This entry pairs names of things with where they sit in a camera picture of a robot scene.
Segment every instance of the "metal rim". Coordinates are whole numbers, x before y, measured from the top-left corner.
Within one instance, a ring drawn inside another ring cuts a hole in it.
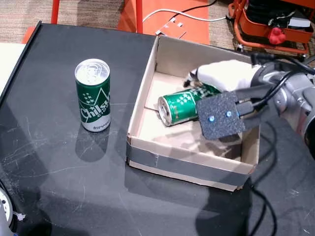
[[[78,77],[78,71],[82,67],[82,65],[87,64],[89,62],[97,62],[97,63],[99,63],[101,65],[101,67],[103,67],[103,68],[105,68],[105,70],[107,70],[108,76],[106,78],[104,78],[103,80],[101,80],[99,83],[87,84],[85,81],[82,80],[82,78]],[[109,69],[108,64],[106,62],[104,62],[103,60],[100,60],[100,59],[86,59],[86,60],[80,62],[77,65],[77,67],[75,68],[75,70],[74,70],[74,76],[75,76],[76,80],[79,83],[81,83],[83,85],[86,85],[86,86],[97,86],[97,85],[100,85],[100,84],[102,84],[104,81],[106,81],[108,79],[109,75],[110,75],[110,69]]]
[[[11,224],[12,218],[13,218],[13,206],[12,202],[9,198],[9,196],[6,194],[6,192],[0,188],[0,201],[5,200],[6,203],[9,205],[9,210],[7,210],[8,213],[5,214],[6,220],[8,221],[8,225]]]
[[[170,126],[172,123],[172,116],[170,113],[170,108],[168,106],[168,103],[166,102],[166,99],[164,97],[160,97],[157,102],[158,107],[158,114],[163,123],[166,126]]]

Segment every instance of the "blue screw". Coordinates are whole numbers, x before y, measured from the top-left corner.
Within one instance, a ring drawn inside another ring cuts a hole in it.
[[[232,113],[230,111],[227,111],[225,115],[226,115],[226,117],[231,117]]]
[[[215,121],[215,117],[214,117],[214,116],[210,116],[210,117],[208,118],[208,120],[209,120],[210,122],[213,122],[213,121]]]

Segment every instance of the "can lid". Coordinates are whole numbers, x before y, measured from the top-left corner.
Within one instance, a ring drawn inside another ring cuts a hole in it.
[[[157,106],[159,117],[166,126],[170,126],[172,123],[172,115],[170,113],[169,106],[164,97],[158,98]]]
[[[99,59],[87,59],[75,68],[75,78],[84,85],[99,85],[109,76],[109,66]]]

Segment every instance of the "upright soda can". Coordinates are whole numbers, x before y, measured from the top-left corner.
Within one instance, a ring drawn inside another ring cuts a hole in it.
[[[81,122],[92,132],[106,129],[110,123],[109,66],[99,59],[87,59],[75,68]]]

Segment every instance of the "floor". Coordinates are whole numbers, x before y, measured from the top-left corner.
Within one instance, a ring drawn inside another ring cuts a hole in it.
[[[0,42],[21,42],[27,27],[35,26],[39,20],[49,23],[51,2],[52,0],[0,0]],[[224,16],[227,5],[231,2],[232,0],[219,0],[209,8],[209,18]],[[61,0],[58,22],[66,25],[115,29],[123,5],[123,0]],[[237,42],[230,22],[226,20],[211,22],[209,33],[210,45],[235,49]],[[315,34],[309,47],[310,54],[314,54]]]

